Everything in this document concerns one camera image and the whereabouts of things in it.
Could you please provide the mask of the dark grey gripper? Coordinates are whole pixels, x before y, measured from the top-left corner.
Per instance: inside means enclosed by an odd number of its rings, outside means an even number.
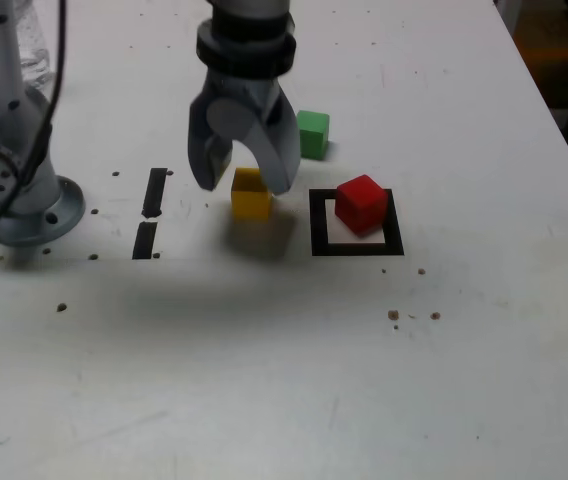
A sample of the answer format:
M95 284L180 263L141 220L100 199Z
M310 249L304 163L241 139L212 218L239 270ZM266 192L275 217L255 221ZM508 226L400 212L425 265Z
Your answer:
M253 154L273 194L291 189L300 165L300 138L295 113L277 79L207 71L190 106L188 132L190 168L203 190L216 189L230 163L232 141Z

